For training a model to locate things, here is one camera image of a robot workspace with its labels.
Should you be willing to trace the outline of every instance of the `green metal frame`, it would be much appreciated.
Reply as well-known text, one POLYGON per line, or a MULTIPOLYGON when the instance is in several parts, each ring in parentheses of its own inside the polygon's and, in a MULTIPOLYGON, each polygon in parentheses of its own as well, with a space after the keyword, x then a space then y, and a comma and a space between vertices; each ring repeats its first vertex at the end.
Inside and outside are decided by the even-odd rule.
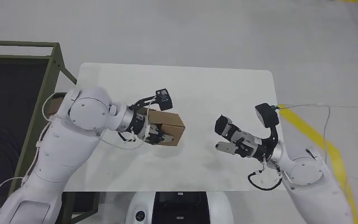
MULTIPOLYGON (((48 59, 47 69, 44 75, 43 82, 41 84, 40 92, 37 97, 30 125, 27 130, 27 135, 23 143, 22 151, 15 171, 15 176, 24 176, 34 159, 36 153, 37 139, 39 138, 41 130, 46 125, 46 120, 42 116, 41 107, 47 97, 49 97, 55 91, 59 72, 63 72, 75 84, 77 80, 65 68, 59 43, 0 41, 0 46, 33 46, 52 48, 51 55, 47 56, 0 55, 0 63, 23 64, 28 62, 29 59, 34 59, 34 62, 36 61, 36 59, 48 59)), ((19 179, 15 179, 12 181, 9 195, 20 186, 20 183, 21 180, 19 179)))
MULTIPOLYGON (((46 120, 42 115, 42 105, 45 100, 55 91, 59 72, 61 71, 74 84, 77 83, 75 77, 65 68, 61 47, 59 43, 47 42, 25 42, 25 41, 0 41, 0 46, 30 46, 52 48, 51 55, 46 56, 31 56, 31 55, 0 55, 0 63, 13 64, 28 64, 29 59, 31 63, 39 63, 37 59, 47 59, 48 65, 45 71, 44 79, 41 84, 40 92, 36 100, 35 108, 32 113, 29 128, 27 130, 26 138, 22 146, 20 158, 16 167, 15 176, 24 176, 27 169, 29 169, 36 153, 36 142, 39 138, 41 130, 46 125, 46 120)), ((45 111, 48 110, 49 104, 45 106, 45 111)), ((20 187, 21 180, 15 179, 11 183, 9 195, 20 187)), ((56 223, 73 224, 77 223, 98 211, 100 193, 96 193, 93 210, 81 214, 72 219, 72 211, 74 206, 75 192, 64 192, 62 195, 62 208, 56 223)))

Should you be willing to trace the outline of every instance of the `gray floor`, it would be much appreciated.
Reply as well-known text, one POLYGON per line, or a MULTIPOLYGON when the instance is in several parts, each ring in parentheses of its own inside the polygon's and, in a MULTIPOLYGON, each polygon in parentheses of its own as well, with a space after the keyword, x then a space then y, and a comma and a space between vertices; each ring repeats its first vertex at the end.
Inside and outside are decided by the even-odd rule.
MULTIPOLYGON (((358 4, 331 0, 0 0, 0 39, 58 41, 75 76, 84 62, 266 69, 286 104, 358 106, 357 26, 358 4)), ((62 77, 58 90, 69 87, 62 77)), ((327 139, 358 195, 356 110, 333 108, 327 139)), ((327 109, 295 111, 323 133, 327 109)), ((283 129, 291 157, 313 145, 283 129)), ((110 193, 82 223, 122 223, 131 195, 110 193)), ((303 223, 285 192, 228 195, 236 223, 303 223)))

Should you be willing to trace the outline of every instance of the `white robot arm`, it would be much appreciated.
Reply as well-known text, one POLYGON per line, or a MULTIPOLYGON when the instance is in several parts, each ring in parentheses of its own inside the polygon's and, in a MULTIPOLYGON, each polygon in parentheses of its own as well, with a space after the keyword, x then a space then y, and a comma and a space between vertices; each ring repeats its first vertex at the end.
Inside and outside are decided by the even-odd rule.
POLYGON ((39 154, 34 169, 0 209, 0 223, 54 224, 67 181, 89 159, 106 129, 132 132, 151 144, 173 140, 150 124, 146 115, 137 113, 150 104, 148 100, 159 104, 161 110, 172 108, 166 89, 132 106, 111 102, 100 87, 69 91, 37 143, 39 154))
POLYGON ((215 148, 263 163, 267 161, 267 167, 277 170, 282 179, 270 189, 260 188, 250 179, 261 173, 260 170, 248 176, 250 183, 261 190, 273 190, 282 181, 307 224, 353 224, 348 201, 320 155, 310 149, 305 157, 289 159, 284 144, 277 138, 275 126, 279 119, 275 108, 261 104, 256 106, 256 111, 265 128, 271 129, 269 138, 260 139, 241 131, 229 118, 221 116, 216 121, 215 132, 230 143, 219 142, 215 148))

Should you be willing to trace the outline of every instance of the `tabletop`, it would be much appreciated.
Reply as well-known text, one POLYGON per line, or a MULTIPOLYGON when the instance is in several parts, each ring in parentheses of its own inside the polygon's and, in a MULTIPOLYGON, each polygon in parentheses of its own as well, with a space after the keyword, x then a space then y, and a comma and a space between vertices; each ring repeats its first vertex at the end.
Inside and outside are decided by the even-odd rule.
MULTIPOLYGON (((178 113, 186 127, 178 146, 143 144, 125 151, 101 142, 89 160, 70 178, 65 191, 240 191, 256 190, 247 175, 262 168, 253 158, 241 158, 215 149, 226 140, 214 132, 215 121, 225 115, 241 130, 261 138, 270 135, 255 112, 263 102, 276 105, 274 81, 269 71, 85 63, 77 85, 104 87, 112 101, 128 105, 166 88, 172 98, 171 113, 178 113)), ((281 125, 277 126, 282 140, 281 125)), ((105 140, 126 148, 115 132, 105 140)), ((278 176, 266 169, 253 181, 270 187, 278 176)))

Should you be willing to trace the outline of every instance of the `brown cardboard box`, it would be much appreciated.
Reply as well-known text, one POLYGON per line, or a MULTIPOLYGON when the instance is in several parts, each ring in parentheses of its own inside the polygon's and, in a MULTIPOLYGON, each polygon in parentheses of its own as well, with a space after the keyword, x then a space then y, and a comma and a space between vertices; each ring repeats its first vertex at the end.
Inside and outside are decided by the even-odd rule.
POLYGON ((174 137, 174 140, 171 142, 163 142, 158 145, 161 146, 177 146, 183 132, 185 130, 185 126, 183 121, 180 119, 178 114, 150 110, 149 111, 149 121, 152 124, 161 124, 162 130, 165 134, 169 134, 174 137))
POLYGON ((61 106, 61 103, 63 101, 63 98, 56 98, 56 99, 52 99, 50 102, 50 108, 48 110, 48 112, 46 113, 47 115, 54 115, 57 113, 58 109, 61 106))

